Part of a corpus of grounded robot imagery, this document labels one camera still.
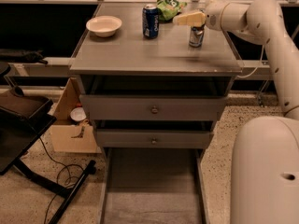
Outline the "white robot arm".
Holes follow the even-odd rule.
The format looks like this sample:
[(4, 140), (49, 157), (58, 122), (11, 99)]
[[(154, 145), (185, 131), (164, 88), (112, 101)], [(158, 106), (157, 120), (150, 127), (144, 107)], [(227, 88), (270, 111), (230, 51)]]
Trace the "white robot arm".
[(205, 25), (266, 54), (277, 113), (248, 120), (235, 136), (230, 170), (230, 224), (299, 224), (299, 50), (278, 0), (209, 0), (176, 25)]

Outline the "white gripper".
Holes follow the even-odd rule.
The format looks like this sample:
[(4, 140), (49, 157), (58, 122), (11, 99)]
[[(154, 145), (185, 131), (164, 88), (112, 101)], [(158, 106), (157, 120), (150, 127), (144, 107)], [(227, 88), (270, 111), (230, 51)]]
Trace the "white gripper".
[(188, 25), (191, 27), (206, 27), (212, 30), (221, 30), (221, 17), (228, 2), (224, 0), (210, 0), (206, 3), (205, 13), (202, 11), (193, 11), (177, 15), (173, 19), (175, 25)]

